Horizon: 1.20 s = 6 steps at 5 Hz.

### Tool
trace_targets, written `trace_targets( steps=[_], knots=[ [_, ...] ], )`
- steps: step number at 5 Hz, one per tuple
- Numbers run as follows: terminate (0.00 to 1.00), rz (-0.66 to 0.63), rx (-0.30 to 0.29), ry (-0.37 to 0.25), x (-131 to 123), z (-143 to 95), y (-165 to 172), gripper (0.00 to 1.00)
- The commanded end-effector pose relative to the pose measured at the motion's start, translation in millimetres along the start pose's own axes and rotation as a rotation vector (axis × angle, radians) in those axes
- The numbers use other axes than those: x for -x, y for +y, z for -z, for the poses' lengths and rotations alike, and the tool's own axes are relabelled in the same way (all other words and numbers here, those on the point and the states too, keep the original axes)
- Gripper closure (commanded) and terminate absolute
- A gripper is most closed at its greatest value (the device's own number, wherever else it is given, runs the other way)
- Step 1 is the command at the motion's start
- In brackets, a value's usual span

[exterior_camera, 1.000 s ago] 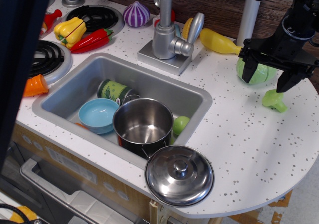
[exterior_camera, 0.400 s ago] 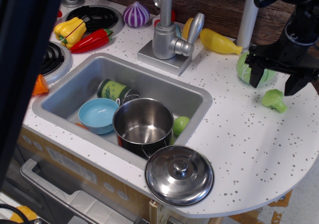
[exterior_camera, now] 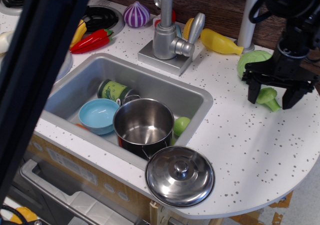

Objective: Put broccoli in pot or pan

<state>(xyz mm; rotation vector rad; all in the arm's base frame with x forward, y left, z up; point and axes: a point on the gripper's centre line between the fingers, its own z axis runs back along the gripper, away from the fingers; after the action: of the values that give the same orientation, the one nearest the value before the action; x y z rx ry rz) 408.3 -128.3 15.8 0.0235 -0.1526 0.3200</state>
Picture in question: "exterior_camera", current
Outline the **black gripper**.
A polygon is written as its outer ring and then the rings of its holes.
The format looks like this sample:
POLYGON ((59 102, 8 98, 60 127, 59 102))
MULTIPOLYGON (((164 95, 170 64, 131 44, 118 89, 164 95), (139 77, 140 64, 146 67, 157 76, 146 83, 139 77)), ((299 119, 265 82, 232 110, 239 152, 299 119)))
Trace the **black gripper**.
POLYGON ((255 104, 261 85, 287 89, 282 97, 282 108, 291 109, 306 93, 311 93, 320 76, 300 66, 298 62, 276 63, 272 58, 245 65, 242 80, 248 84, 248 100, 255 104))

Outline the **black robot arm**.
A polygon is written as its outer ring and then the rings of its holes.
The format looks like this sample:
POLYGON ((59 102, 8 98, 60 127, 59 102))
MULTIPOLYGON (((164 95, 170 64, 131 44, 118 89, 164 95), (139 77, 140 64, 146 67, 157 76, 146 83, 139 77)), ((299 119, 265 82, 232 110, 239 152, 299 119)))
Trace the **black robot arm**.
POLYGON ((292 108, 311 93, 320 77, 301 66, 311 50, 320 46, 320 0, 258 0, 248 18, 253 24, 270 16, 284 18, 285 28, 270 59, 245 65, 242 80, 248 100, 255 103, 262 85, 284 88, 283 109, 292 108))

